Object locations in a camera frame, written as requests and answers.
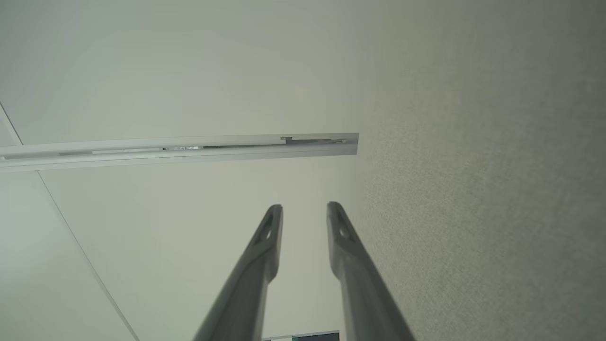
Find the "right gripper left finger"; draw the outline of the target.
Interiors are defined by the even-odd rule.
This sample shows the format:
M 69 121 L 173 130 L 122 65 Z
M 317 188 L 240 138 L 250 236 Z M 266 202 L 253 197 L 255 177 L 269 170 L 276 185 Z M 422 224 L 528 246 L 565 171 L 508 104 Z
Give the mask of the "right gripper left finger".
M 193 341 L 261 341 L 267 287 L 279 268 L 282 207 L 272 205 L 234 266 Z

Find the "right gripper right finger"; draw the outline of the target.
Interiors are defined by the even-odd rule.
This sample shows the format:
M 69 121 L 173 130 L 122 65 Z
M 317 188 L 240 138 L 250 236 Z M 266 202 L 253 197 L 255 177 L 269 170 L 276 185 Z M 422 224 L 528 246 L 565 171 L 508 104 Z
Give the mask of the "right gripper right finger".
M 347 341 L 416 341 L 345 209 L 327 204 L 330 267 L 340 282 Z

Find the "grey fabric sofa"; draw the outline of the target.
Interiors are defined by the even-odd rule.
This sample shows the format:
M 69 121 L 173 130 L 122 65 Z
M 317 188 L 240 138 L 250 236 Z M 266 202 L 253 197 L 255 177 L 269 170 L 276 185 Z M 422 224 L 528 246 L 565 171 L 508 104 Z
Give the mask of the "grey fabric sofa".
M 606 0 L 372 0 L 348 214 L 418 341 L 606 341 Z

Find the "grey aluminium wall post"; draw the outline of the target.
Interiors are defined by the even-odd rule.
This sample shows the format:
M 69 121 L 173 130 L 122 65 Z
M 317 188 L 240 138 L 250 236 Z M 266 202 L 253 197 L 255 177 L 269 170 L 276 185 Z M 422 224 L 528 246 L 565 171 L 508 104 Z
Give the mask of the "grey aluminium wall post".
M 355 155 L 358 133 L 221 135 L 0 147 L 0 173 Z

